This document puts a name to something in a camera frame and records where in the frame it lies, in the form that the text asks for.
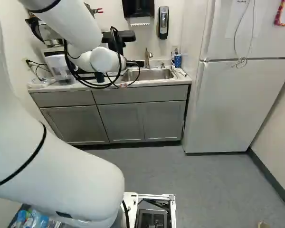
soap dispenser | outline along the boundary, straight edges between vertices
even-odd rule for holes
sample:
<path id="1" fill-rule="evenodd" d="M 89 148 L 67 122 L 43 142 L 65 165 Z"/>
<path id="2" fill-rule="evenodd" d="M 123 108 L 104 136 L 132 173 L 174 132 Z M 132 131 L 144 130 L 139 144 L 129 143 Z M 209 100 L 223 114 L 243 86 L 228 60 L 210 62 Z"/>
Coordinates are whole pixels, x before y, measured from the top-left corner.
<path id="1" fill-rule="evenodd" d="M 169 6 L 160 6 L 158 8 L 158 37 L 167 39 L 169 31 Z"/>

paper towel dispenser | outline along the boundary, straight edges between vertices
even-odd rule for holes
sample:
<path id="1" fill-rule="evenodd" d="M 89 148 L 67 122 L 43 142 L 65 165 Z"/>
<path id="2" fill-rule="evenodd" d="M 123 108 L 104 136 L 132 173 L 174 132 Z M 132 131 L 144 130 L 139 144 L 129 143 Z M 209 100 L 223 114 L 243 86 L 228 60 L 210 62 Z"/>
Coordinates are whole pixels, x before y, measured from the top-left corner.
<path id="1" fill-rule="evenodd" d="M 123 0 L 125 18 L 154 17 L 154 0 Z"/>

baseboard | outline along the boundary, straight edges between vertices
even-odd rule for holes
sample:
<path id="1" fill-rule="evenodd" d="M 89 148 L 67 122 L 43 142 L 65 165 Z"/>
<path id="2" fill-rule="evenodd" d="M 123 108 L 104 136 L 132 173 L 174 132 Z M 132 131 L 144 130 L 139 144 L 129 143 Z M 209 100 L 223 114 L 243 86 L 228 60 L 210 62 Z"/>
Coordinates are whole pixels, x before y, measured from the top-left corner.
<path id="1" fill-rule="evenodd" d="M 108 150 L 120 148 L 138 148 L 138 147 L 159 147 L 159 146 L 179 146 L 180 141 L 162 141 L 162 142 L 128 142 L 128 143 L 114 143 L 103 145 L 79 145 L 74 147 L 85 150 Z"/>
<path id="2" fill-rule="evenodd" d="M 210 153 L 186 153 L 186 156 L 207 156 L 207 155 L 239 155 L 239 154 L 247 154 L 244 152 L 210 152 Z"/>
<path id="3" fill-rule="evenodd" d="M 271 184 L 271 186 L 276 190 L 277 194 L 285 203 L 285 189 L 282 185 L 277 181 L 277 179 L 271 174 L 268 168 L 262 163 L 259 157 L 254 153 L 254 151 L 249 147 L 247 149 L 248 156 L 252 159 L 253 163 L 259 168 L 259 170 L 263 173 L 267 181 Z"/>

drawer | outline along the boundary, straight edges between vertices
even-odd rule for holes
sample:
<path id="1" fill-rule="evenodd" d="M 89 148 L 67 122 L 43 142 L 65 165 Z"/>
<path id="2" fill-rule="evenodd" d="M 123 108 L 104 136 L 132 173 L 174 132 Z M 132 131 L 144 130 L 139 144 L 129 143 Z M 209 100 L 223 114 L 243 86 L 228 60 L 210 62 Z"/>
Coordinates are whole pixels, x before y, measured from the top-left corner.
<path id="1" fill-rule="evenodd" d="M 31 96 L 38 107 L 95 105 L 95 100 L 90 90 L 33 93 Z"/>
<path id="2" fill-rule="evenodd" d="M 188 85 L 154 86 L 93 90 L 99 105 L 140 103 L 155 101 L 180 101 L 187 99 Z"/>

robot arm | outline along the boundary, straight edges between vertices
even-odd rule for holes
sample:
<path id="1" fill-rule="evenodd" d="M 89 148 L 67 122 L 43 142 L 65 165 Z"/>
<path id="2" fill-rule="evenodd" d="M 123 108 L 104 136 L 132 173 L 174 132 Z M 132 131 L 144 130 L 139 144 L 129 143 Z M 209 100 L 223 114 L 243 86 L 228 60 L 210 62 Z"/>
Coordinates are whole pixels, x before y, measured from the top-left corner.
<path id="1" fill-rule="evenodd" d="M 97 48 L 101 33 L 81 0 L 22 2 L 33 10 L 55 3 L 38 16 L 80 52 L 111 54 Z M 33 205 L 75 227 L 111 227 L 123 201 L 122 172 L 66 144 L 26 112 L 10 88 L 3 47 L 0 28 L 0 198 Z"/>
<path id="2" fill-rule="evenodd" d="M 82 0 L 19 0 L 68 41 L 70 60 L 87 72 L 117 72 L 118 55 L 99 47 L 102 33 Z M 122 70 L 126 60 L 121 56 Z"/>

